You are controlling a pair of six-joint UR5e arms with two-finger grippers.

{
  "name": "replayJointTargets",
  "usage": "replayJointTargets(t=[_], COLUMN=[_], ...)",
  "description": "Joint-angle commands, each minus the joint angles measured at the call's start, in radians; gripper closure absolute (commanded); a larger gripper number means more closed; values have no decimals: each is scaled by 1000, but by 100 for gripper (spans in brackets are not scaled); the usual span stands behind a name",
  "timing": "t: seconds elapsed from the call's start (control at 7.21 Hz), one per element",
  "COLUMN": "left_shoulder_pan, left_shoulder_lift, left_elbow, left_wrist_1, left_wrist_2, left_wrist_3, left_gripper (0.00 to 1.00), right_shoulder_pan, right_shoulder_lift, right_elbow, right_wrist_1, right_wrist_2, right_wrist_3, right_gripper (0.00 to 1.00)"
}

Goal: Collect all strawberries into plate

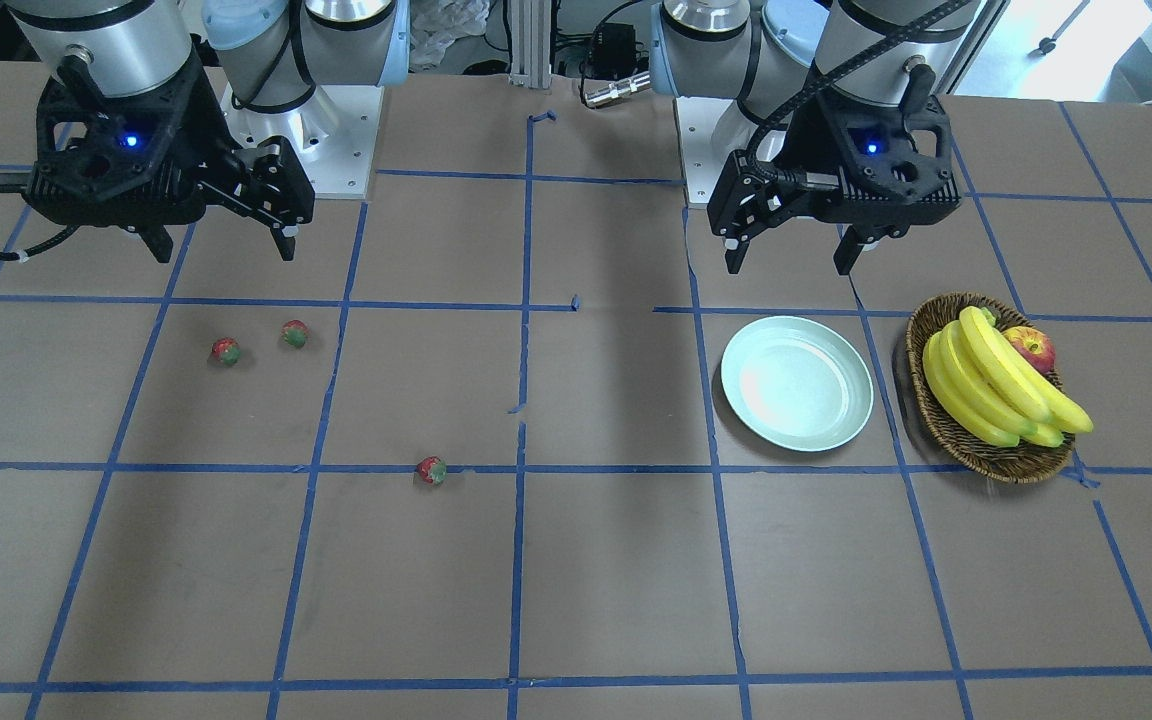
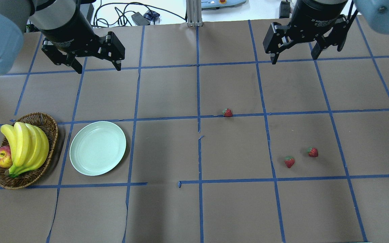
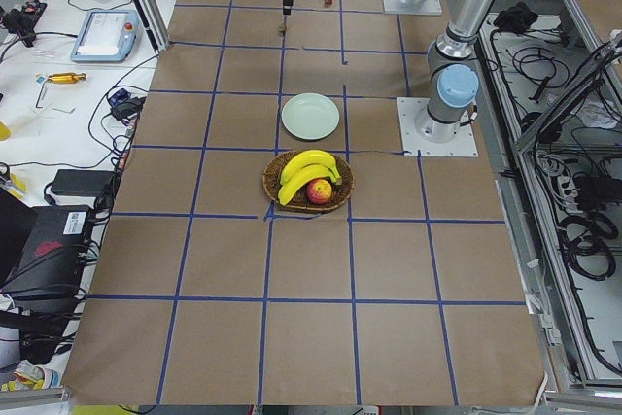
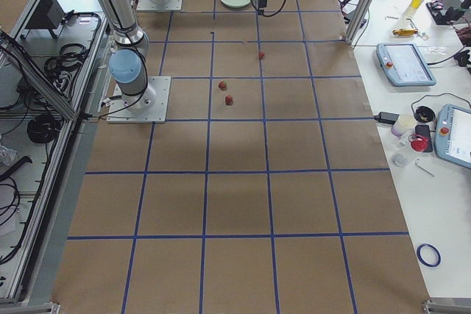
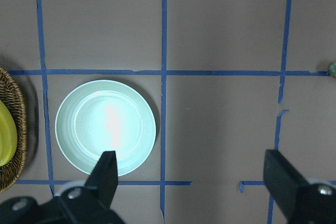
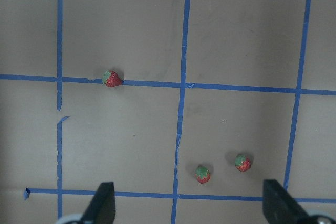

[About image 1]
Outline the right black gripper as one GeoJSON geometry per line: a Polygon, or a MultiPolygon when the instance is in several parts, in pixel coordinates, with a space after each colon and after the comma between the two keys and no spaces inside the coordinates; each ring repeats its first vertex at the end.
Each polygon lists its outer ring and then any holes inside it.
{"type": "Polygon", "coordinates": [[[59,225],[132,227],[156,263],[175,250],[162,225],[194,223],[210,206],[273,228],[285,263],[298,225],[314,217],[314,185],[291,141],[234,141],[196,53],[162,85],[113,97],[97,88],[92,61],[69,51],[36,120],[29,205],[59,225]]]}

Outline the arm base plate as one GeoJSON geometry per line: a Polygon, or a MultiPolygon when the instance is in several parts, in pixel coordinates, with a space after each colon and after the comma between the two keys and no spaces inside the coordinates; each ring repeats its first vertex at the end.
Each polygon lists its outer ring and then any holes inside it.
{"type": "Polygon", "coordinates": [[[675,118],[687,205],[705,209],[727,156],[748,146],[756,123],[736,100],[718,97],[677,97],[675,118]]]}
{"type": "Polygon", "coordinates": [[[369,197],[384,88],[329,85],[296,109],[278,114],[233,106],[232,88],[221,97],[230,135],[248,147],[280,136],[291,141],[317,199],[369,197]]]}

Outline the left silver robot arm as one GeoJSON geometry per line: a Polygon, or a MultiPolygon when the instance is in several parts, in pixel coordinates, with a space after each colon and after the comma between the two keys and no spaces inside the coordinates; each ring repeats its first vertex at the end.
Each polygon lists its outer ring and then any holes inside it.
{"type": "Polygon", "coordinates": [[[660,1],[658,94],[730,100],[744,120],[707,195],[736,274],[763,232],[795,218],[846,225],[833,263],[961,205],[952,122],[934,96],[975,1],[660,1]]]}

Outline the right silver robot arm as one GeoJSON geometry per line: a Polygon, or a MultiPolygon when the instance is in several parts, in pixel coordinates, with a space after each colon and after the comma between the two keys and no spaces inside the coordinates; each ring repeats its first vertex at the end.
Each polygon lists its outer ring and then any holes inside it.
{"type": "Polygon", "coordinates": [[[20,196],[60,225],[136,234],[159,263],[173,225],[212,206],[270,229],[285,262],[325,194],[323,165],[357,159],[355,122],[328,88],[399,85],[407,1],[206,1],[211,86],[174,1],[10,1],[51,79],[20,196]]]}

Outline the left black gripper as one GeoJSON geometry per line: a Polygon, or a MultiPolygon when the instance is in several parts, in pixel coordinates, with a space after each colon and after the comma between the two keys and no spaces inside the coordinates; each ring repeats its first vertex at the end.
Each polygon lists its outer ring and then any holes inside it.
{"type": "Polygon", "coordinates": [[[732,151],[710,195],[710,232],[723,240],[723,265],[737,275],[749,240],[797,217],[850,223],[833,264],[850,275],[882,232],[933,225],[961,205],[952,164],[952,124],[931,78],[905,81],[893,106],[870,105],[828,88],[791,113],[781,150],[763,160],[732,151]]]}

